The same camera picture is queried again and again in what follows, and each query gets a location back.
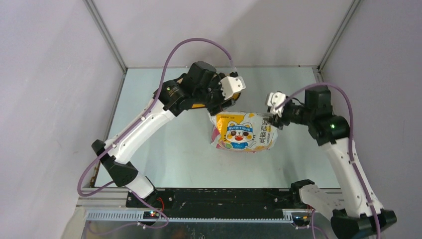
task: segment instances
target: robotic arm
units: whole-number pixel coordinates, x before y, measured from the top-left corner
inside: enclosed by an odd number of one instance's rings
[[[286,95],[281,92],[270,93],[266,104],[273,114],[269,123],[278,129],[290,123],[308,126],[308,132],[318,146],[327,154],[336,178],[341,187],[344,201],[339,201],[323,191],[311,180],[302,180],[291,185],[295,203],[310,205],[331,221],[331,226],[339,239],[363,238],[376,233],[374,216],[383,231],[397,221],[393,211],[384,210],[375,196],[363,173],[355,144],[349,152],[350,127],[346,119],[332,113],[331,92],[327,86],[317,86],[305,91],[305,103],[295,105],[292,101],[278,107]],[[349,154],[353,153],[354,161]],[[357,167],[361,178],[355,172]],[[363,185],[370,194],[366,198]]]
[[[105,142],[96,140],[92,144],[97,155],[105,148],[112,149],[100,161],[118,187],[127,187],[141,198],[146,198],[154,191],[154,186],[147,177],[141,175],[129,162],[135,151],[160,127],[190,109],[206,108],[213,116],[233,106],[245,89],[243,79],[237,72],[229,76],[216,73],[216,69],[206,62],[192,64],[187,74],[178,79],[164,82],[159,99],[150,113],[143,117],[148,106],[119,134]],[[119,143],[113,142],[127,129],[129,134]]]

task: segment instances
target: cartoon cat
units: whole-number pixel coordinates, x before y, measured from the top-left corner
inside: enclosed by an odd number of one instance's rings
[[[236,149],[245,149],[253,146],[256,142],[249,144],[255,138],[252,124],[249,122],[238,124],[230,121],[227,124],[227,133],[225,140],[229,141],[231,146]]]

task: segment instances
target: yellow package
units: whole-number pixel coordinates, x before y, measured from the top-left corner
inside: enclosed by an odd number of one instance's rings
[[[222,112],[210,117],[214,124],[211,145],[237,152],[270,149],[277,139],[277,128],[268,123],[268,115]]]

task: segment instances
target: white table surface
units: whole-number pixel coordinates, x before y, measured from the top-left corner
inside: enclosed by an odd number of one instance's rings
[[[187,72],[167,70],[165,80]],[[219,72],[229,72],[221,68]],[[124,80],[110,135],[119,133],[146,106],[158,88],[162,69],[129,69]],[[315,83],[310,67],[238,68],[246,83],[230,111],[265,113],[269,92],[287,95]],[[303,101],[304,95],[298,96]],[[288,188],[313,180],[320,188],[339,188],[334,171],[306,126],[278,131],[275,146],[259,153],[227,152],[210,145],[212,124],[206,109],[183,112],[160,128],[134,154],[131,162],[155,187]],[[111,181],[101,165],[95,186]]]

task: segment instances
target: cat face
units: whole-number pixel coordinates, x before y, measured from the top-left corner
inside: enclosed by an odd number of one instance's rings
[[[227,127],[225,138],[234,143],[244,143],[253,140],[253,130],[251,123],[237,124],[230,121]]]

